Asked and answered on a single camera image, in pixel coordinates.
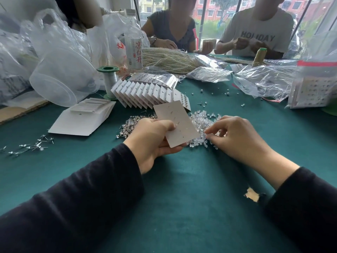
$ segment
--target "dark grey top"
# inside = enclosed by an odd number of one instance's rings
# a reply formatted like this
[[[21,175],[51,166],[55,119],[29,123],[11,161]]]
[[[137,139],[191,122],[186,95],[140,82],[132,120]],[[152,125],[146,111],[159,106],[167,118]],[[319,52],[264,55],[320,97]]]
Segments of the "dark grey top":
[[[171,34],[168,10],[156,11],[149,17],[149,19],[151,20],[154,28],[154,35],[159,39],[173,41],[177,45],[178,49],[183,49],[187,51],[190,42],[193,42],[196,39],[193,32],[193,29],[196,28],[196,23],[194,19],[191,20],[191,23],[188,25],[186,34],[179,41],[177,41]]]

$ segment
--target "green tablecloth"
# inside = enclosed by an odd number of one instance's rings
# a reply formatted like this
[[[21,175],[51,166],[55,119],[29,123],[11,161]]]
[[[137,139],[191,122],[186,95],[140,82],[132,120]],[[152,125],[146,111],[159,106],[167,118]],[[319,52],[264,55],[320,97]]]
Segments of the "green tablecloth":
[[[209,113],[249,119],[272,148],[337,186],[336,117],[320,109],[289,110],[285,102],[254,99],[231,81],[184,80],[177,89],[187,94],[192,111],[202,110],[197,103],[207,101]],[[50,104],[1,125],[0,148],[34,143],[63,110]],[[0,153],[0,214],[122,143],[116,139],[121,124],[142,111],[118,102],[89,137],[53,135],[55,144],[43,152],[17,158]],[[272,187],[220,150],[188,147],[160,158],[144,176],[144,184],[145,196],[113,228],[99,252],[298,252],[262,208],[243,196],[248,186],[269,195]]]

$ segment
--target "bottle label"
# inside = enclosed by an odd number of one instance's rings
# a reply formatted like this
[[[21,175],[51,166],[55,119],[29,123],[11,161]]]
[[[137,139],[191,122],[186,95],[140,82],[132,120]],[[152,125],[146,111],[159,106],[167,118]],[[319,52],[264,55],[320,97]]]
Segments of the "bottle label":
[[[128,60],[128,68],[140,69],[143,68],[143,50],[141,38],[128,39],[126,44],[126,56]]]

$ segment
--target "white t-shirt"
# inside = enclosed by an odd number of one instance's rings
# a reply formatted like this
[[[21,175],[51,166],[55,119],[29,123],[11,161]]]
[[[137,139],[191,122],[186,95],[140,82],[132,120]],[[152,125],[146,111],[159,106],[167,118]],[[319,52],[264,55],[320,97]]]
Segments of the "white t-shirt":
[[[249,8],[236,13],[220,40],[230,42],[239,37],[256,38],[265,42],[270,49],[286,53],[293,31],[293,17],[279,8],[270,20],[259,21],[253,18],[253,9]],[[232,50],[232,54],[255,57],[255,53],[249,46],[243,50]]]

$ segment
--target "hand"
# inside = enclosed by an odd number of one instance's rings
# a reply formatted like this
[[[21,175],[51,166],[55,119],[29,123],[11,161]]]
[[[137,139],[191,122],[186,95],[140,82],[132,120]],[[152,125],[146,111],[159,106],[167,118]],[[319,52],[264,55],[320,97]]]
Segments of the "hand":
[[[239,37],[238,39],[234,40],[233,42],[233,49],[235,50],[243,50],[246,49],[249,45],[249,39],[244,37]]]
[[[203,41],[203,48],[199,53],[201,55],[208,55],[213,51],[213,42],[205,42]]]
[[[141,174],[151,170],[157,157],[178,153],[183,149],[185,145],[170,148],[165,139],[166,132],[174,129],[175,125],[172,121],[144,118],[138,122],[133,132],[124,141],[136,158]]]
[[[223,152],[253,168],[273,152],[251,123],[237,116],[223,116],[204,132],[208,134],[207,139]]]
[[[261,42],[261,41],[258,41],[258,40],[254,41],[254,42],[251,42],[249,45],[250,45],[250,49],[254,53],[257,53],[257,51],[260,48],[267,48],[267,49],[269,49],[268,45],[265,42]]]
[[[177,45],[171,40],[162,40],[158,39],[153,44],[157,48],[165,48],[165,49],[178,49]]]

